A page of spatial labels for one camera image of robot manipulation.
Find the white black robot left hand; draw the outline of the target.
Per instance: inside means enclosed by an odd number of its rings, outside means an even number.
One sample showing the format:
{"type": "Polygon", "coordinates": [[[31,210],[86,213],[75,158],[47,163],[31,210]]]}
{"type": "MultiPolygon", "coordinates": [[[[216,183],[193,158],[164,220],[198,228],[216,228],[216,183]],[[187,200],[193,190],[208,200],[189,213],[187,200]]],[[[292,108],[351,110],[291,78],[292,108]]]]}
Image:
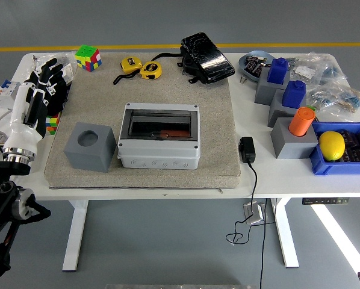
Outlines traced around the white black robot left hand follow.
{"type": "Polygon", "coordinates": [[[4,145],[36,153],[38,142],[46,134],[46,117],[63,110],[67,100],[67,84],[63,65],[56,58],[48,60],[18,88],[11,113],[11,134],[4,145]]]}

